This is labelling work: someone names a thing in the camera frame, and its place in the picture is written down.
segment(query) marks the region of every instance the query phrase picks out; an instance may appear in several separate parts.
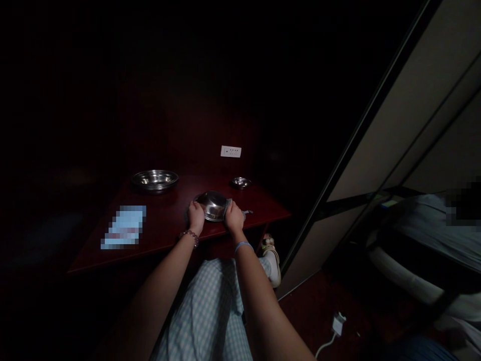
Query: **power cord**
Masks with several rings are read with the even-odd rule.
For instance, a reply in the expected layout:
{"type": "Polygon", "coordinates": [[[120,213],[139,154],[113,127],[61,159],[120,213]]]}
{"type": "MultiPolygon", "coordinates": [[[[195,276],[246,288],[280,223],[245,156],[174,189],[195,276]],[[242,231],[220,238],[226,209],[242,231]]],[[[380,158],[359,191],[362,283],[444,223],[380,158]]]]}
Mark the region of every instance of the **power cord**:
{"type": "Polygon", "coordinates": [[[327,346],[329,346],[329,345],[332,345],[335,338],[336,338],[336,333],[334,333],[334,334],[332,335],[332,339],[331,339],[328,343],[325,343],[325,344],[323,344],[321,347],[319,347],[319,349],[318,349],[317,352],[316,352],[316,356],[315,356],[314,358],[317,359],[317,356],[319,355],[319,352],[321,352],[321,350],[322,350],[323,348],[325,348],[325,347],[327,347],[327,346]]]}
{"type": "Polygon", "coordinates": [[[319,352],[327,347],[333,344],[334,339],[336,336],[341,336],[342,334],[342,324],[346,321],[346,317],[344,317],[340,312],[334,315],[334,320],[332,321],[332,330],[334,331],[334,334],[332,335],[332,339],[328,342],[319,347],[319,349],[316,352],[315,358],[317,359],[317,356],[319,355],[319,352]]]}

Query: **dark red table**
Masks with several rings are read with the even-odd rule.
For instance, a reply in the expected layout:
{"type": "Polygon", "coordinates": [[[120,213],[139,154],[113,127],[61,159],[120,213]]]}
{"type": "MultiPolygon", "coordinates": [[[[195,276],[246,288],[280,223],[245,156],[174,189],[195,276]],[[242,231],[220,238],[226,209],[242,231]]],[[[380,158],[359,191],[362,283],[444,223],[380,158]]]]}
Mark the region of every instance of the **dark red table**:
{"type": "MultiPolygon", "coordinates": [[[[265,189],[253,183],[243,191],[228,185],[230,177],[179,174],[179,183],[170,193],[160,196],[140,195],[130,189],[129,181],[120,188],[117,196],[109,206],[108,212],[100,220],[80,251],[69,270],[75,274],[90,269],[106,266],[120,261],[146,256],[172,248],[176,237],[186,227],[184,212],[189,202],[199,193],[218,191],[226,198],[233,198],[242,210],[251,210],[244,222],[244,228],[265,225],[291,215],[265,189]],[[109,222],[120,206],[146,206],[146,218],[139,244],[133,249],[100,249],[109,222]]],[[[219,237],[226,234],[223,223],[205,221],[200,240],[219,237]]]]}

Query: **metal bowl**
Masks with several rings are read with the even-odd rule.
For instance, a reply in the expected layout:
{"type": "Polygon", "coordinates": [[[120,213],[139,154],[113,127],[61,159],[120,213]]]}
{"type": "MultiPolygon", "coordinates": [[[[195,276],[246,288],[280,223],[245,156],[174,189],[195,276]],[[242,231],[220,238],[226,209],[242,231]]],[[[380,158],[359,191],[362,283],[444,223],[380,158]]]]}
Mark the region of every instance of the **metal bowl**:
{"type": "Polygon", "coordinates": [[[179,176],[169,170],[145,170],[132,176],[130,181],[139,191],[146,194],[164,194],[171,191],[179,176]]]}
{"type": "Polygon", "coordinates": [[[195,196],[194,202],[199,202],[204,210],[205,219],[212,222],[222,222],[227,199],[216,191],[207,191],[195,196]]]}
{"type": "Polygon", "coordinates": [[[252,184],[252,182],[246,178],[235,177],[235,178],[232,178],[229,184],[231,187],[243,190],[249,187],[252,184]]]}

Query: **checkered pants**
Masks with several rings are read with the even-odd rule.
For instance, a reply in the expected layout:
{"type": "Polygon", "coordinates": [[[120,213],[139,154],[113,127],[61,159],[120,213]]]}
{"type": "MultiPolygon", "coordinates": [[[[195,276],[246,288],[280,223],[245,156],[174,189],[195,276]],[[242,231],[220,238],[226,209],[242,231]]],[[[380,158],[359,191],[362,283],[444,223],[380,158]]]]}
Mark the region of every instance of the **checkered pants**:
{"type": "MultiPolygon", "coordinates": [[[[259,258],[267,276],[271,265],[259,258]]],[[[252,360],[234,259],[204,261],[151,360],[252,360]]]]}

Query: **forearm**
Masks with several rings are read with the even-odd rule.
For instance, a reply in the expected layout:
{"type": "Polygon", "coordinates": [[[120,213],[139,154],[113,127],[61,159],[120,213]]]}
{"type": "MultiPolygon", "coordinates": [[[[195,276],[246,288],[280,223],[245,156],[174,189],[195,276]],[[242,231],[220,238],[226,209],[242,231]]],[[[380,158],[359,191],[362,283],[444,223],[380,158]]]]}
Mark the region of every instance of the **forearm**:
{"type": "Polygon", "coordinates": [[[184,235],[149,275],[122,314],[98,359],[147,360],[155,346],[187,268],[195,240],[184,235]]]}
{"type": "MultiPolygon", "coordinates": [[[[236,244],[246,240],[242,231],[233,232],[233,237],[236,244]]],[[[254,354],[262,359],[313,359],[281,310],[255,252],[240,246],[235,262],[254,354]]]]}

